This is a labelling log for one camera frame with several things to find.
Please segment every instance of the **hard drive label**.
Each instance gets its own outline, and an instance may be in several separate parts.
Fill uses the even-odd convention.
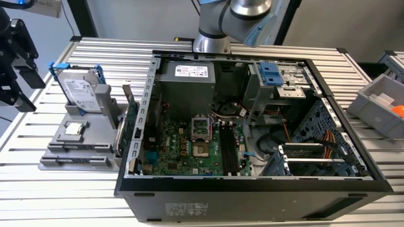
[[[65,79],[64,84],[77,107],[86,112],[100,111],[89,82],[81,79]]]

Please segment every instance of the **white label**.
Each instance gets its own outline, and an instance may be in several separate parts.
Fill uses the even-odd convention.
[[[241,111],[240,111],[240,116],[244,117],[246,114],[246,110],[244,108],[241,108]]]
[[[205,216],[209,207],[206,202],[166,202],[164,205],[168,216]]]
[[[84,111],[100,111],[89,82],[81,79],[65,79],[65,87],[78,108]]]
[[[208,67],[206,66],[189,66],[177,65],[176,66],[176,77],[208,77]]]

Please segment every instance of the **green circuit board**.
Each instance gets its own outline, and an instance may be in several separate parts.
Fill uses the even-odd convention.
[[[233,127],[234,138],[238,138],[238,144],[244,146],[245,141],[241,127]],[[204,144],[205,152],[200,152],[196,147]],[[236,156],[238,164],[244,163],[240,169],[241,176],[250,176],[249,162],[241,161],[240,145],[236,146]],[[190,121],[170,122],[165,121],[162,126],[162,136],[160,149],[157,151],[157,165],[153,166],[153,175],[204,175],[222,176],[220,151],[220,133],[218,125],[212,125],[212,139],[209,143],[190,141]]]

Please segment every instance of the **metal table surface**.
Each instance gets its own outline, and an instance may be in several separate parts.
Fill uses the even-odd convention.
[[[130,80],[140,100],[152,50],[190,51],[188,42],[140,42],[84,38],[70,42],[57,62],[81,66],[100,63],[112,96],[125,102],[121,81]],[[342,108],[369,79],[348,54],[336,49],[232,44],[233,54],[310,58]],[[36,167],[61,122],[65,97],[52,77],[30,97],[37,110],[20,113],[0,139],[0,226],[106,226],[138,223],[122,199],[113,198],[117,173],[40,171]],[[160,223],[165,226],[404,226],[404,140],[385,139],[358,119],[348,116],[361,141],[394,190],[374,203],[334,221]]]

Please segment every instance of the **motherboard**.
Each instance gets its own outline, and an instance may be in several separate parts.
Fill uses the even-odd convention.
[[[250,176],[241,126],[221,123],[209,118],[164,121],[158,149],[146,152],[144,174]]]

